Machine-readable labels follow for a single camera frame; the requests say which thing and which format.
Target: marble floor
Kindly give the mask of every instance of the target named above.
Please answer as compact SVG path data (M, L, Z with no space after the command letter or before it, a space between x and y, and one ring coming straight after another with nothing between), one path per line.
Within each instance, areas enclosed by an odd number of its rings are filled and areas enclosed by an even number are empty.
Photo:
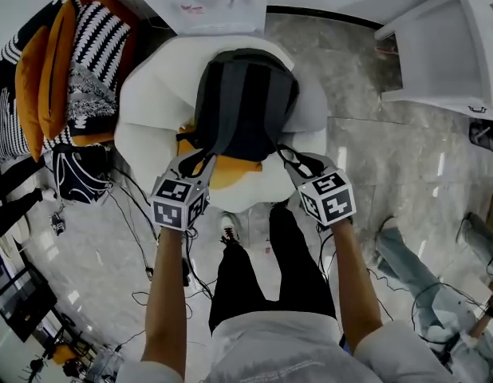
M266 36L295 61L306 62L321 80L329 102L328 153L353 183L358 209L354 226L366 261L372 263L377 228L387 216L395 215L406 243L434 274L455 284L466 274L482 276L484 269L469 249L456 243L465 213L485 216L493 192L493 152L470 144L468 119L425 105L382 103L381 92L400 85L400 70L397 56L375 50L370 29L269 14ZM120 176L115 177L126 185ZM140 195L132 191L140 202ZM112 195L152 265L156 245L144 217L118 187ZM99 207L67 205L62 212L67 230L50 239L47 217L56 209L52 203L41 203L29 213L28 254L50 281L59 297L58 307L75 320L84 338L97 345L125 342L144 328L145 308L133 301L132 292L148 291L149 282L124 217L110 197ZM294 211L317 258L320 242L315 222L297 207ZM240 235L266 297L277 298L280 273L270 250L268 213L269 207L259 204L239 215ZM210 208L196 225L199 237L191 260L204 282L215 280L221 259L218 217L219 211ZM49 253L53 247L56 254ZM333 250L330 241L325 246L326 267ZM330 279L337 301L334 265ZM373 277L373 282L390 316L408 321L411 297L404 291L391 291L385 280ZM390 284L398 287L392 280ZM186 295L196 291L191 285ZM145 298L137 296L140 303ZM192 311L187 321L187 381L194 383L205 378L211 361L210 302L197 294L187 303ZM143 345L141 335L121 353L139 358Z

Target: person's leg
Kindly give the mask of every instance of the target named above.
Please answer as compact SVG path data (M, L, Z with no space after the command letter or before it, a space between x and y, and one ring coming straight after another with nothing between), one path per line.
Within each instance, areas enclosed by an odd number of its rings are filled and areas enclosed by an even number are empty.
M312 259L293 213L283 205L271 209L270 241L282 273L280 309L335 318L329 285Z
M0 237L2 237L32 206L42 200L42 190L36 188L21 199L0 206Z
M209 314L211 333L226 319L266 310L269 305L257 283L250 257L239 244L231 215L227 213L222 217L222 229L222 242L226 247Z
M41 158L35 162L28 157L11 166L3 175L0 175L0 199L11 193L15 188L31 177L39 169L45 167L45 160Z
M422 330L425 332L431 325L440 325L432 309L432 303L441 288L441 285L434 284L440 281L418 256L406 247L395 219L387 220L381 228L376 238L376 249L392 272L416 298L416 310L418 310Z
M477 214L467 215L461 223L458 236L464 239L484 266L490 263L493 258L493 231ZM489 272L493 274L493 261Z

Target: white furniture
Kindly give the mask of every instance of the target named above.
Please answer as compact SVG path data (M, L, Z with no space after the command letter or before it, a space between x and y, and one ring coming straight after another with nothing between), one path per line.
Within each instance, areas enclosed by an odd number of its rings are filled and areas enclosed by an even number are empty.
M415 101L493 120L493 0L428 0L375 33L396 35L403 89Z
M120 93L120 117L115 143L148 193L176 155L176 133L193 117L200 78L219 52L238 48L263 49L294 72L300 96L281 142L300 152L326 152L325 93L317 78L295 66L277 45L248 36L173 38L128 77ZM211 205L240 212L259 202L277 202L294 192L282 160L275 153L262 162L262 172L247 172L235 184L210 191Z

